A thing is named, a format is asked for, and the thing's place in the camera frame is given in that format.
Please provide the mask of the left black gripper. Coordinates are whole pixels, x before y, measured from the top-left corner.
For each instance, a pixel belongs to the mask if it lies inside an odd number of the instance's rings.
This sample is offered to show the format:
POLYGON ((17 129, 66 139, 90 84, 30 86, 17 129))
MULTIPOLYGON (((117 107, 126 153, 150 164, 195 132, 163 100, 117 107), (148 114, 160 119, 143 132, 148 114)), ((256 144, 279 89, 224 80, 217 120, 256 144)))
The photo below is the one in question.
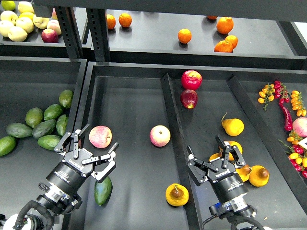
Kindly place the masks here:
POLYGON ((82 139, 88 127, 89 124, 86 124, 83 129, 77 129, 73 133, 66 132, 54 148, 54 151, 64 158, 46 179, 68 195, 77 193, 90 175, 97 182, 103 182, 116 167, 115 150, 119 146, 118 142, 110 148, 108 154, 102 156, 93 157, 92 153, 82 148, 82 139), (72 151, 67 152, 66 147, 70 143, 72 151), (102 171, 94 170, 95 166, 105 163, 107 165, 102 171))

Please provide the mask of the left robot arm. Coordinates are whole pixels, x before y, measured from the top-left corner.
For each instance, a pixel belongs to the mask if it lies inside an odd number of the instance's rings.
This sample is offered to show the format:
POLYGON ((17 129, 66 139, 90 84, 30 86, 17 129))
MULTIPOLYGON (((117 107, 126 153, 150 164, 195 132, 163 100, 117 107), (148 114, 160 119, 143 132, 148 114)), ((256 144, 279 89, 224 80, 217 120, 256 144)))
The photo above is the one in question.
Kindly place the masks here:
POLYGON ((103 182, 115 169, 115 143, 107 154, 94 156, 82 147, 82 138, 88 128, 66 132, 54 151, 63 156, 61 162, 47 176, 48 185, 40 183, 44 194, 28 201, 19 213, 3 219, 5 230, 50 230, 55 218, 71 213, 82 204, 78 190, 90 176, 103 182))

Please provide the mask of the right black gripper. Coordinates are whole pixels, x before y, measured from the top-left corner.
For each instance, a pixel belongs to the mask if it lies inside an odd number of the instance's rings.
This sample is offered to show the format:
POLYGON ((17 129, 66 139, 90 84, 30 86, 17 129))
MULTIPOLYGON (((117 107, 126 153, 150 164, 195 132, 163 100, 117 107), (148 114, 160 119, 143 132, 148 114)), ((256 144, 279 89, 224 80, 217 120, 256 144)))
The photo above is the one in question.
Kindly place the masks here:
POLYGON ((209 180, 219 202, 226 203, 241 195, 244 196, 248 192, 241 177, 235 172, 235 167, 242 168, 246 162, 237 145, 225 144, 220 135, 217 135, 215 140, 222 153, 221 160, 202 161, 195 157, 191 146, 188 145, 186 147, 189 154, 187 166, 189 174, 197 186, 209 180), (235 160, 235 165, 229 163, 230 154, 235 160))

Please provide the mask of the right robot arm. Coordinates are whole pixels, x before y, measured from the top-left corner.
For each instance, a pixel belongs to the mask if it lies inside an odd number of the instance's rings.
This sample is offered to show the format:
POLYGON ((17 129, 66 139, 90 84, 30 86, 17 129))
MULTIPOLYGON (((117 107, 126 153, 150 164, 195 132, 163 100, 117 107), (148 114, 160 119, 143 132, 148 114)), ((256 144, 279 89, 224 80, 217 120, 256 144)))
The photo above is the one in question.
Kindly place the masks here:
POLYGON ((191 146, 187 146, 189 174, 197 186, 208 181, 218 199, 218 203, 209 207, 211 216, 203 221, 202 227, 214 218, 227 219, 230 229, 236 230, 239 224, 249 224, 245 230, 265 229, 257 220, 257 210, 246 203, 244 196, 248 189, 236 169, 246 166, 239 148, 224 141, 220 135, 215 137, 222 150, 221 157, 211 161, 197 158, 191 146))

